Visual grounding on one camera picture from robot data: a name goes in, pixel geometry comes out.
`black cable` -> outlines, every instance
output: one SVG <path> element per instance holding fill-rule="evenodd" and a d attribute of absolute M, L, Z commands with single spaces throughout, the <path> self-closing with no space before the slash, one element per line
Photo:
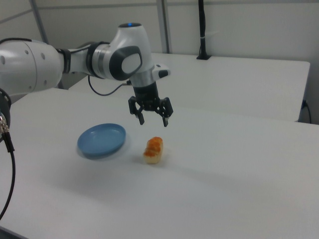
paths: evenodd
<path fill-rule="evenodd" d="M 75 51 L 70 51 L 70 53 L 73 54 L 73 53 L 77 53 L 77 52 L 79 52 L 79 51 L 84 51 L 84 50 L 89 49 L 89 47 L 90 47 L 90 46 L 87 46 L 87 47 L 85 47 L 85 48 L 81 48 L 81 49 L 78 49 L 78 50 L 75 50 Z"/>
<path fill-rule="evenodd" d="M 93 88 L 93 86 L 91 85 L 90 76 L 88 76 L 88 82 L 89 82 L 89 85 L 90 85 L 92 91 L 93 91 L 95 94 L 99 95 L 99 96 L 109 96 L 109 95 L 113 94 L 115 91 L 117 91 L 121 86 L 130 86 L 130 85 L 131 85 L 131 81 L 126 81 L 126 83 L 120 84 L 120 85 L 119 85 L 117 88 L 115 88 L 115 90 L 113 90 L 112 92 L 107 93 L 107 94 L 101 94 L 101 93 L 97 92 L 97 91 Z"/>
<path fill-rule="evenodd" d="M 307 107 L 307 110 L 308 110 L 308 113 L 309 113 L 309 123 L 312 123 L 309 105 L 308 105 L 308 103 L 307 103 L 306 100 L 303 100 L 303 103 L 302 103 L 302 105 L 301 105 L 301 109 L 303 109 L 303 108 L 305 108 L 305 107 Z"/>
<path fill-rule="evenodd" d="M 11 200 L 11 197 L 12 197 L 12 193 L 13 193 L 13 188 L 14 188 L 14 182 L 15 182 L 15 160 L 14 160 L 14 154 L 13 152 L 10 152 L 10 155 L 11 155 L 11 161 L 12 161 L 12 180 L 11 180 L 11 186 L 10 186 L 10 191 L 9 191 L 9 195 L 8 195 L 8 198 L 6 200 L 6 203 L 5 203 L 5 206 L 0 214 L 0 221 L 2 219 L 2 217 L 4 216 L 8 206 L 9 206 L 9 203 L 10 203 L 10 200 Z"/>
<path fill-rule="evenodd" d="M 77 53 L 77 52 L 80 52 L 80 51 L 84 51 L 84 50 L 89 49 L 89 47 L 90 47 L 90 45 L 88 45 L 88 46 L 85 47 L 85 48 L 80 48 L 80 49 L 77 49 L 77 50 L 75 50 L 75 51 L 70 51 L 70 53 L 73 54 L 73 53 Z"/>
<path fill-rule="evenodd" d="M 309 109 L 308 104 L 307 104 L 307 109 L 308 109 L 308 113 L 309 113 L 309 123 L 311 123 L 311 114 L 310 114 L 310 109 Z"/>

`white wall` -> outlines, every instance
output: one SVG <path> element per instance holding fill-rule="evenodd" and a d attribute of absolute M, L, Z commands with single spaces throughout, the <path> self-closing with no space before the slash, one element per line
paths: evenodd
<path fill-rule="evenodd" d="M 0 0 L 0 39 L 42 40 L 29 0 Z"/>
<path fill-rule="evenodd" d="M 48 41 L 76 48 L 88 41 L 112 41 L 125 22 L 141 23 L 153 52 L 162 52 L 156 0 L 37 0 Z"/>
<path fill-rule="evenodd" d="M 173 53 L 198 55 L 197 1 L 185 2 L 168 1 L 171 48 Z M 205 15 L 209 54 L 310 62 L 305 98 L 313 122 L 319 124 L 319 3 L 215 4 L 207 1 Z M 301 119 L 308 122 L 307 110 L 303 110 Z"/>

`table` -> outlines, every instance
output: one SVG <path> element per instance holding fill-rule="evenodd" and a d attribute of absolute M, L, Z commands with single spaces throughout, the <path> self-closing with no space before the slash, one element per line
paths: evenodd
<path fill-rule="evenodd" d="M 168 127 L 127 99 L 50 89 L 12 105 L 16 187 L 0 226 L 33 239 L 319 237 L 317 125 L 175 107 Z M 122 125 L 115 154 L 87 159 L 79 135 Z M 143 162 L 164 141 L 162 162 Z M 0 205 L 11 165 L 0 144 Z"/>
<path fill-rule="evenodd" d="M 152 54 L 154 63 L 170 67 L 171 75 L 157 81 L 159 96 L 172 106 L 205 109 L 278 120 L 297 121 L 310 64 L 301 61 Z M 92 78 L 99 92 L 108 93 L 119 81 Z M 69 90 L 94 94 L 87 78 Z M 134 95 L 122 87 L 117 97 Z"/>

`cable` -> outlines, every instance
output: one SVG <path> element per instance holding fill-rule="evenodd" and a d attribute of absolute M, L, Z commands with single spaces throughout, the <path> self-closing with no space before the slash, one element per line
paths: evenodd
<path fill-rule="evenodd" d="M 121 86 L 130 86 L 130 85 L 132 84 L 131 81 L 126 81 L 126 83 L 120 84 L 120 85 L 119 85 L 117 88 L 115 88 L 115 90 L 113 90 L 112 92 L 107 93 L 107 94 L 101 94 L 101 93 L 97 92 L 97 91 L 93 88 L 93 86 L 91 85 L 90 76 L 88 76 L 88 82 L 89 82 L 89 85 L 90 85 L 92 91 L 93 91 L 95 94 L 99 95 L 99 96 L 109 96 L 109 95 L 113 94 L 115 91 L 117 91 Z"/>
<path fill-rule="evenodd" d="M 70 53 L 73 54 L 73 53 L 77 53 L 77 52 L 79 52 L 79 51 L 84 51 L 84 50 L 89 49 L 89 47 L 90 47 L 90 46 L 87 46 L 87 47 L 85 47 L 85 48 L 81 48 L 81 49 L 78 49 L 78 50 L 75 50 L 75 51 L 70 51 Z"/>
<path fill-rule="evenodd" d="M 311 123 L 311 114 L 310 114 L 310 109 L 309 109 L 308 104 L 307 104 L 307 109 L 308 109 L 308 113 L 309 113 L 309 123 Z"/>
<path fill-rule="evenodd" d="M 11 200 L 11 197 L 12 197 L 12 193 L 13 193 L 13 188 L 14 188 L 14 182 L 15 182 L 15 159 L 14 159 L 14 153 L 13 152 L 10 152 L 10 155 L 11 155 L 11 161 L 12 161 L 12 180 L 11 180 L 11 186 L 10 186 L 10 191 L 9 191 L 9 195 L 8 195 L 8 198 L 6 200 L 6 203 L 4 205 L 4 208 L 0 214 L 0 221 L 2 219 L 2 217 L 4 216 L 8 206 L 9 206 L 9 203 L 10 203 L 10 200 Z"/>
<path fill-rule="evenodd" d="M 10 153 L 10 155 L 11 155 L 11 161 L 12 161 L 11 186 L 10 186 L 10 191 L 9 191 L 8 198 L 7 198 L 6 203 L 4 205 L 4 208 L 2 209 L 1 214 L 0 214 L 0 220 L 1 220 L 2 217 L 5 214 L 8 206 L 9 206 L 9 203 L 10 203 L 10 200 L 11 200 L 11 197 L 12 197 L 12 193 L 13 193 L 14 182 L 15 182 L 15 159 L 14 159 L 14 153 L 13 153 L 14 147 L 13 147 L 13 144 L 12 144 L 12 141 L 11 141 L 11 136 L 10 136 L 10 133 L 9 133 L 9 127 L 6 124 L 5 119 L 3 119 L 1 116 L 0 116 L 0 133 L 1 133 L 1 136 L 2 136 L 2 138 L 4 140 L 4 142 L 5 142 L 5 145 L 6 145 L 6 148 L 8 150 L 8 153 Z"/>
<path fill-rule="evenodd" d="M 304 107 L 307 107 L 307 110 L 308 110 L 308 113 L 309 113 L 309 123 L 312 123 L 311 121 L 311 113 L 310 113 L 310 108 L 309 108 L 309 105 L 307 103 L 306 100 L 303 100 L 303 103 L 301 105 L 301 109 L 303 109 Z"/>
<path fill-rule="evenodd" d="M 80 52 L 80 51 L 87 50 L 87 49 L 89 49 L 90 46 L 91 46 L 91 45 L 88 45 L 88 46 L 85 47 L 85 48 L 80 48 L 80 49 L 77 49 L 77 50 L 75 50 L 75 51 L 70 51 L 70 53 L 73 54 L 73 53 L 77 53 L 77 52 Z"/>

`black stand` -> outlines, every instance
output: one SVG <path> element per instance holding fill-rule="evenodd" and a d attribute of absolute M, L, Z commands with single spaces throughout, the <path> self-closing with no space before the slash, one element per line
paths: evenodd
<path fill-rule="evenodd" d="M 206 43 L 205 43 L 205 12 L 204 12 L 204 0 L 198 0 L 198 10 L 199 10 L 199 29 L 200 29 L 200 50 L 198 60 L 208 60 L 210 58 L 206 53 Z"/>

